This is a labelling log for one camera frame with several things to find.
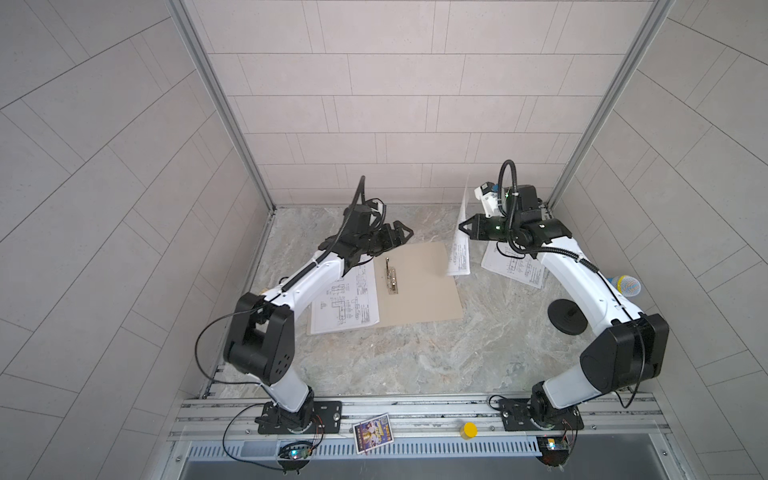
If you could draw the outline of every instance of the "blueprint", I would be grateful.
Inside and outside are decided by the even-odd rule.
[[[340,332],[379,322],[373,262],[351,269],[312,302],[310,335]]]

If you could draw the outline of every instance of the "paper sheet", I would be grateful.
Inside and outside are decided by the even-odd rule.
[[[498,247],[507,255],[518,255],[506,243],[500,243]],[[522,260],[504,257],[496,250],[496,242],[488,242],[488,248],[485,249],[485,255],[483,255],[480,265],[493,273],[507,276],[539,289],[544,285],[547,272],[544,265],[541,265],[538,260],[532,259],[530,255],[526,255]]]
[[[464,186],[462,206],[458,209],[458,220],[453,233],[453,245],[448,254],[447,275],[469,275],[469,235],[460,231],[458,225],[467,220],[467,187]]]
[[[310,335],[358,329],[378,322],[373,262],[351,269],[312,301]]]

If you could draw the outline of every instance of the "small card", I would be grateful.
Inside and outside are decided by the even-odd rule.
[[[389,415],[384,414],[374,419],[353,426],[355,432],[355,449],[365,453],[382,445],[392,443],[392,429],[389,427]]]

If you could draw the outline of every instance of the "metal clip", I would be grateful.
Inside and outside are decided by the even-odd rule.
[[[386,257],[386,289],[389,295],[397,295],[397,276],[395,269],[389,268],[389,257]]]

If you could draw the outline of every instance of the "marble floor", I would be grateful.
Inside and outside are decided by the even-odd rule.
[[[277,211],[252,291],[298,270],[342,221],[342,208]],[[468,214],[479,210],[470,205]],[[415,231],[410,242],[450,247],[457,205],[388,207],[387,220]],[[457,276],[464,319],[308,336],[310,309],[296,321],[293,366],[318,396],[529,391],[565,371],[592,341],[557,331],[547,318],[552,300],[570,298],[552,275],[541,290],[480,267],[485,242],[470,242],[472,273]],[[225,366],[227,381],[244,377]],[[217,398],[261,397],[254,386],[218,386]]]

